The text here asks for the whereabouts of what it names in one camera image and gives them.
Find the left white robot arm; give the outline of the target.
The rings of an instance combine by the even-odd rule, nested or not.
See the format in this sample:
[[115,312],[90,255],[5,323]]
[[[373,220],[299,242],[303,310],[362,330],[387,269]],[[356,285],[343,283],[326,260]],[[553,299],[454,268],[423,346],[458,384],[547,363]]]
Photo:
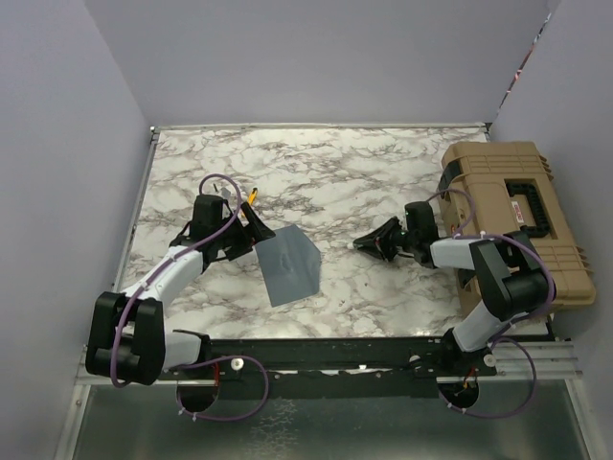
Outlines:
[[96,376],[153,384],[180,367],[197,379],[211,369],[201,333],[169,329],[165,309],[211,264],[250,253],[275,233],[243,201],[231,210],[219,195],[198,195],[191,220],[170,242],[163,259],[141,280],[120,292],[103,292],[95,302],[85,369]]

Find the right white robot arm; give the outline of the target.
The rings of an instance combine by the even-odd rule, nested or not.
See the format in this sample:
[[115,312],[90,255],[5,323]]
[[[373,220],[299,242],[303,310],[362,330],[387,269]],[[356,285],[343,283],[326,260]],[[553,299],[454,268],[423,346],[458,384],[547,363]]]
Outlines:
[[443,337],[440,363],[447,373],[461,375],[473,365],[473,352],[553,301],[553,276],[525,233],[442,238],[428,202],[406,204],[404,215],[405,225],[390,218],[352,245],[387,262],[404,252],[424,267],[454,268],[477,280],[481,300]]

